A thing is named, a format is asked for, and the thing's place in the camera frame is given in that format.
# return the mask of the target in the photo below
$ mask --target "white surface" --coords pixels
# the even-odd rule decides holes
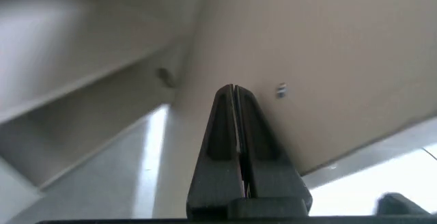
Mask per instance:
[[[436,141],[437,118],[433,118],[344,156],[303,180],[308,188],[315,188],[422,147],[437,155]]]
[[[435,114],[434,2],[208,0],[169,113],[155,217],[185,216],[214,94],[228,83],[255,94],[301,173]]]
[[[424,210],[437,211],[437,160],[423,150],[311,190],[311,216],[371,215],[385,193],[401,193]]]
[[[156,78],[161,61],[144,59],[0,125],[0,155],[35,186],[46,186],[173,100],[175,90]]]
[[[0,158],[0,223],[5,223],[39,198],[37,189]]]
[[[130,65],[177,33],[140,0],[0,0],[0,122]]]

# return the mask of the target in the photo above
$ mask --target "white shelf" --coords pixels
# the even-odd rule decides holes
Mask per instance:
[[[0,0],[0,123],[156,52],[178,36],[142,0]]]

